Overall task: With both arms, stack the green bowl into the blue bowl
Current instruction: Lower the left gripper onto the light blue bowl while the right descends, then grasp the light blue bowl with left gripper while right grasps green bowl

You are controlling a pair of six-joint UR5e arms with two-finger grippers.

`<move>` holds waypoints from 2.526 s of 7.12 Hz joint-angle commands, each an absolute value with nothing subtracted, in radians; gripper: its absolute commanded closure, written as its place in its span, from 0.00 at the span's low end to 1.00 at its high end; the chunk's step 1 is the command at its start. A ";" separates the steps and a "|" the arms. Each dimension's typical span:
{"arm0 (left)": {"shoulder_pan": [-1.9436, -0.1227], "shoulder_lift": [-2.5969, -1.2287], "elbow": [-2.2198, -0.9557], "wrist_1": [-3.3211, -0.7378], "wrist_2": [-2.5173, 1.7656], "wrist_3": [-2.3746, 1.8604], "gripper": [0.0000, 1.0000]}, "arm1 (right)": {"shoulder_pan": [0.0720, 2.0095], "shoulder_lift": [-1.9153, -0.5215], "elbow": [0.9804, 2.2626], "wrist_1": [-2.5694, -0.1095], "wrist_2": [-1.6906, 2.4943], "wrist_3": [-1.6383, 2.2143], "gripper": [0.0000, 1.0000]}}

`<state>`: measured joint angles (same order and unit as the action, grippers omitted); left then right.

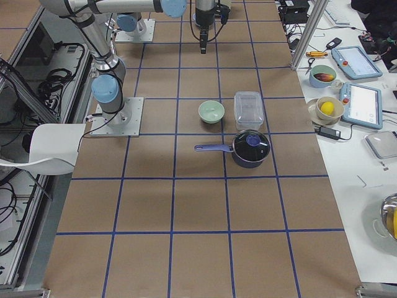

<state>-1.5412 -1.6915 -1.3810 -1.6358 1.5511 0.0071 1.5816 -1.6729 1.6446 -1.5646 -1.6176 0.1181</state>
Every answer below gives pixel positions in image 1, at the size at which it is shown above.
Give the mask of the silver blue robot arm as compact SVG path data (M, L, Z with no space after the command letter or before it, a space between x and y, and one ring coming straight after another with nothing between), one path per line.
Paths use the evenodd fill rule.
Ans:
M136 121L132 104L122 93L126 67L106 41L96 16L118 14L117 25L124 31L139 28L142 12L164 13L170 18L182 16L186 1L41 1L40 4L61 19L70 20L87 43L99 72L91 91L100 108L106 127L124 129Z
M119 29L131 36L142 35L146 32L146 24L140 12L118 13L115 20L110 16L106 25L108 29L113 29L117 25Z

